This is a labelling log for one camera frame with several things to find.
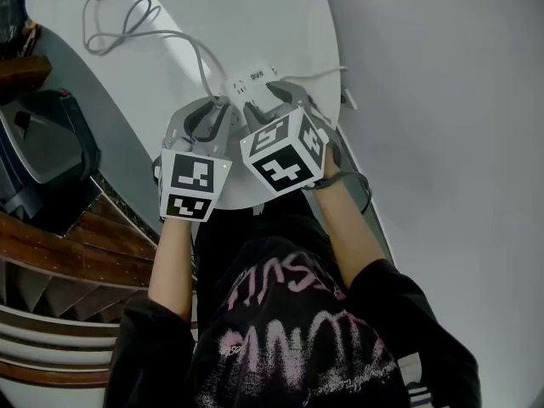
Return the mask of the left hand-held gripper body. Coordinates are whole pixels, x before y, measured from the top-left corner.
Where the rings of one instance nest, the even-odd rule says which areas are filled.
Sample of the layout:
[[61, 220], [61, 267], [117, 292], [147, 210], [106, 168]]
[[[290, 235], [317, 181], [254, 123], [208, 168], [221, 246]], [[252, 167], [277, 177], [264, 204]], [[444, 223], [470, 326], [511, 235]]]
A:
[[164, 139], [161, 152], [152, 163], [161, 218], [206, 222], [231, 166], [225, 144]]

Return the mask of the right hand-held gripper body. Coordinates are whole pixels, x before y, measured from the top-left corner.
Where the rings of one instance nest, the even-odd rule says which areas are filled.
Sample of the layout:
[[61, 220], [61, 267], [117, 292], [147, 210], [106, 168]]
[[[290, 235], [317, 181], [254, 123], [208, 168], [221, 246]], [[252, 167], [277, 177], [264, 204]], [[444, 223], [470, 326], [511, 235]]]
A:
[[240, 142], [245, 166], [274, 194], [312, 188], [324, 178], [326, 147], [341, 160], [340, 142], [326, 121], [303, 107], [276, 108], [278, 118]]

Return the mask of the white power strip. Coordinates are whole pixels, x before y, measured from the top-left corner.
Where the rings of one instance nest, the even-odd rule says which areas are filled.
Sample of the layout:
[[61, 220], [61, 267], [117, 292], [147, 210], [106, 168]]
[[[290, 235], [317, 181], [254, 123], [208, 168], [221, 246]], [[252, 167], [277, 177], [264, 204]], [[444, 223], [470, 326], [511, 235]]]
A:
[[220, 93], [237, 109], [237, 117], [231, 123], [232, 132], [244, 128], [247, 124], [243, 115], [246, 102], [253, 104], [263, 113], [272, 111], [282, 104], [266, 86], [268, 82], [278, 80], [275, 68], [259, 60], [222, 82]]

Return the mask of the person's left forearm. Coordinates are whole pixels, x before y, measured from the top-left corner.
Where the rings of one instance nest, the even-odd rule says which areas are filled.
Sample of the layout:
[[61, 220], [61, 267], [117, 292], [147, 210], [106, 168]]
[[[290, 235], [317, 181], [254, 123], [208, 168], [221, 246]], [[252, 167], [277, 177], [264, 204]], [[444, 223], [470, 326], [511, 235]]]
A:
[[192, 287], [191, 223], [167, 218], [156, 250], [148, 296], [190, 324]]

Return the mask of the person's right forearm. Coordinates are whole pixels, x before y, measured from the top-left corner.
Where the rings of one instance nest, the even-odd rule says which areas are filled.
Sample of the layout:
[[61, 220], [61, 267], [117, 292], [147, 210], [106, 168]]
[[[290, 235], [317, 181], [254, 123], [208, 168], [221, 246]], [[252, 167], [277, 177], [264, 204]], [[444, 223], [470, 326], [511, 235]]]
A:
[[350, 288], [370, 266], [388, 264], [377, 238], [341, 180], [313, 191], [343, 284]]

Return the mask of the black and grey machine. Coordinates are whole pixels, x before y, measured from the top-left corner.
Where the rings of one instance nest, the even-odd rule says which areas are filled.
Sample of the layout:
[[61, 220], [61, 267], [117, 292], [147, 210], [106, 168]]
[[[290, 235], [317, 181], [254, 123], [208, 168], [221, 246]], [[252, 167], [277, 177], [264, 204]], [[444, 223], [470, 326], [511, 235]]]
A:
[[0, 211], [64, 235], [98, 196], [100, 151], [64, 89], [0, 106]]

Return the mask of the person's black printed shirt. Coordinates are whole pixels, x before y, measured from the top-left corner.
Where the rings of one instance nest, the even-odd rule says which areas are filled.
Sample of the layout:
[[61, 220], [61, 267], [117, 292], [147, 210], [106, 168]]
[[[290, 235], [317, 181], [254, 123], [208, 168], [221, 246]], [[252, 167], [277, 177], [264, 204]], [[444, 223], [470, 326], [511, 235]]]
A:
[[104, 408], [482, 408], [419, 285], [365, 253], [345, 285], [301, 192], [214, 211], [195, 260], [196, 310], [124, 309]]

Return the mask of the plastic-wrapped pallet load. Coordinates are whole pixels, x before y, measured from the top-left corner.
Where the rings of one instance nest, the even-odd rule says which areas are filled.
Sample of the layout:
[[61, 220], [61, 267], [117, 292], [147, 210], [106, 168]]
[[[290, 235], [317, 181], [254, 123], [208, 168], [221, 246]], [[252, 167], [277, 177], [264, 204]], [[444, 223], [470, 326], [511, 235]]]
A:
[[14, 56], [25, 19], [20, 0], [0, 0], [0, 60]]

